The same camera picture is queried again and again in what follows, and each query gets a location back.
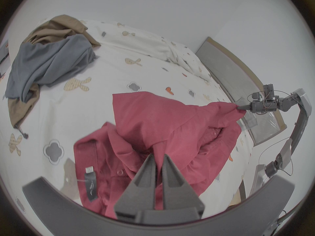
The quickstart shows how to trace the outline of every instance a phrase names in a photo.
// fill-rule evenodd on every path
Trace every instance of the black brand tag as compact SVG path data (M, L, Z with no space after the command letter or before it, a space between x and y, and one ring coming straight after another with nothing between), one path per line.
M96 174L95 172L85 173L85 187L86 187L86 194L88 195L88 199L90 202L97 199L97 189L96 189Z

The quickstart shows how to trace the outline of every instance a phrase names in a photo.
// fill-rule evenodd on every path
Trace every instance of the blue-gray garment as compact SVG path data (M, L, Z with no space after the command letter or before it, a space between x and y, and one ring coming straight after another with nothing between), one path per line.
M12 63L5 96L27 102L33 83L52 87L82 71L94 60L91 43L82 34L48 44L21 44Z

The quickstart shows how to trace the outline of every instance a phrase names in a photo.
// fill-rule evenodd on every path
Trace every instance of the headboard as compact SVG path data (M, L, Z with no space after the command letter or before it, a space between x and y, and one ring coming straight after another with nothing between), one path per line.
M247 99L252 93L263 91L263 84L257 76L233 53L212 38L207 38L196 55L232 102L241 97ZM279 110L265 115L255 114L255 117L258 125L249 129L254 146L287 128Z

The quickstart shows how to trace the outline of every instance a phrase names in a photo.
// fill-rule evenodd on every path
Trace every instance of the patterned bed sheet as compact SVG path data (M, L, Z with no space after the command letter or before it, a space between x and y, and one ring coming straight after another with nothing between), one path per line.
M19 209L43 235L51 233L34 214L22 186L43 176L81 204L73 144L106 121L115 123L112 94L148 91L199 106L229 102L186 46L118 22L81 22L102 45L95 48L98 59L69 81L41 88L39 101L22 124L23 132L29 134L27 140L11 126L7 99L0 100L0 175ZM1 96L9 73L10 69L0 81ZM203 217L228 207L245 174L252 147L249 133L242 132L224 168L200 196L206 206Z

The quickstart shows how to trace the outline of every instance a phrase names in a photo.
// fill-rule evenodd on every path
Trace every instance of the red fabric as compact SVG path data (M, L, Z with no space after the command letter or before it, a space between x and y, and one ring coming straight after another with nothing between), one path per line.
M168 154L197 195L219 174L241 128L245 114L236 105L213 102L207 106L184 105L149 92L113 95L116 126L101 129L74 144L77 179L85 168L96 173L98 199L90 202L84 182L78 182L82 205L116 218L114 204L150 153L160 174ZM162 185L156 189L156 209L163 208Z

